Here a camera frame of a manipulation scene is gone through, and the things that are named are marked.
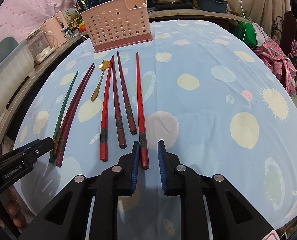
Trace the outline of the dark wooden chair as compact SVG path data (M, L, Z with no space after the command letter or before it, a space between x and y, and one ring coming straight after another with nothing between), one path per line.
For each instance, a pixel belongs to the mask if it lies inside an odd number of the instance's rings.
M283 17L277 16L272 21L271 38L279 37L279 46L285 55L291 51L291 45L297 30L297 20L291 12L286 12Z

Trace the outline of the gold flower spoon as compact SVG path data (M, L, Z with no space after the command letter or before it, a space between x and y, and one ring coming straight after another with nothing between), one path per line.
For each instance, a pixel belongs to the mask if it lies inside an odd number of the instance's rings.
M91 96L91 101L94 102L96 100L96 98L98 97L99 91L100 91L100 87L101 87L101 83L103 80L103 76L104 76L104 72L106 69L109 68L109 63L110 61L108 60L103 60L101 64L99 64L99 70L101 71L101 76L100 76L100 80Z

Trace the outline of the bright red chopstick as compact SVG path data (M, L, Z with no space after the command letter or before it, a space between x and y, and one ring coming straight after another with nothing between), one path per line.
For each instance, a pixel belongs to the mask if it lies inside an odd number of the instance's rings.
M141 153L141 166L144 170L147 170L149 168L149 158L148 158L148 148L147 148L147 138L146 138L144 106L142 101L140 61L139 61L138 53L136 53L136 92L137 92L138 132L139 132L140 153Z
M110 59L108 74L106 78L106 84L104 89L103 106L101 114L101 126L100 126L100 160L108 160L108 104L109 104L109 90L110 90L110 78L112 73L113 58Z

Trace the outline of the pink electric kettle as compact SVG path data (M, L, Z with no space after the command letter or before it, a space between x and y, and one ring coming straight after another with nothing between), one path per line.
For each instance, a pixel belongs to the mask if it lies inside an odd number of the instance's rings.
M68 24L61 11L47 19L40 27L50 47L58 48L67 42L68 37L64 29Z

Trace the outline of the maroon chopstick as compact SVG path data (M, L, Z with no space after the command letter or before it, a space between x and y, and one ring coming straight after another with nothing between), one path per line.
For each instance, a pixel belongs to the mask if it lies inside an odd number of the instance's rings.
M137 133L136 124L135 124L135 120L134 120L134 116L133 116L131 103L129 101L125 77L124 77L123 70L122 70L120 54L118 51L117 51L117 61L118 61L118 66L119 66L121 87L122 87L122 93L123 93L123 99L124 99L124 104L125 104L125 110L126 110L129 130L132 135L136 135L136 133Z
M115 112L116 130L117 130L117 139L118 139L119 147L121 149L125 149L127 147L127 143L126 143L125 132L123 129L123 122L122 122L121 111L120 111L114 56L112 56L112 71L113 71L114 112Z

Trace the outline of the beige curtain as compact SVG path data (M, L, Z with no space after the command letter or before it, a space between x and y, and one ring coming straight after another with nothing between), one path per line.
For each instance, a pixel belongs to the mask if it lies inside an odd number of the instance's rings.
M227 9L258 24L267 35L273 35L275 42L280 44L281 33L273 31L273 25L276 24L282 29L281 21L285 13L291 12L291 0L228 0Z

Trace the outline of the pink perforated utensil holder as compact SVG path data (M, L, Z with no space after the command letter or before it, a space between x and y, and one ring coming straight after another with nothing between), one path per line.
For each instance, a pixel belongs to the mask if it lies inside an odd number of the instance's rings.
M81 13L95 53L153 40L147 0L112 0Z

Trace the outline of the green chopstick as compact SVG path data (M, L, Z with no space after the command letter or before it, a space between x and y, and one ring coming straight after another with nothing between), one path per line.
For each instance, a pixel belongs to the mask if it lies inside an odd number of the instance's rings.
M56 126L55 126L55 131L54 131L54 134L53 134L53 140L54 142L56 142L56 139L58 137L58 134L59 134L59 129L60 129L60 126L61 126L61 123L62 123L62 120L63 120L63 115L64 115L64 111L65 111L65 108L66 108L66 105L67 105L67 101L69 99L69 96L70 96L70 93L71 93L71 90L72 90L72 87L75 83L75 80L78 76L78 71L75 73L71 83L70 83L70 86L67 90L67 93L65 95L65 98L63 100L63 103L62 103L62 106L61 106L61 109L59 111L59 115L58 115L58 118L57 118L57 122L56 122Z

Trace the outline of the pink floral cloth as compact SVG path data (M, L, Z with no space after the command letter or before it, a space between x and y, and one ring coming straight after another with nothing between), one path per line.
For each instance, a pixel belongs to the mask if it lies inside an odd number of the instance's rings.
M280 46L270 37L253 52L264 62L291 96L295 91L296 68Z

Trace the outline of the stacked blue yellow bowls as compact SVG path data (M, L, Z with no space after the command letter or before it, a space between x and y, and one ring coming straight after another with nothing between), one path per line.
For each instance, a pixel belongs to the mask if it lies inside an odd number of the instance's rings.
M228 0L193 0L194 5L204 11L225 13Z

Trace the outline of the white dish rack bin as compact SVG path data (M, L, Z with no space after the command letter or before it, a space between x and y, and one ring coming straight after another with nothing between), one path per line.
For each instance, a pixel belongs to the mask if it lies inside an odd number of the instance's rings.
M0 118L13 94L26 77L35 71L35 60L27 42L13 37L0 42Z

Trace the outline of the light blue patterned tablecloth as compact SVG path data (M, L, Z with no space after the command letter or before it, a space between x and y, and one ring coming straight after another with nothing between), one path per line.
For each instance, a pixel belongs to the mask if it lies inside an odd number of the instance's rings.
M297 109L280 81L242 41L206 21L151 25L153 40L95 53L90 40L51 73L31 104L15 146L51 137L63 100L89 67L117 51L133 111L139 54L149 169L121 197L119 239L176 239L180 201L161 188L157 144L198 174L220 173L278 229L297 216Z

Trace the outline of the pink floral curtain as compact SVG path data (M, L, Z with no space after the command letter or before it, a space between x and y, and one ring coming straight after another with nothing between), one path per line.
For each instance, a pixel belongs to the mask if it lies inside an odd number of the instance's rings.
M0 6L0 42L13 37L22 42L59 11L76 5L76 0L4 0Z

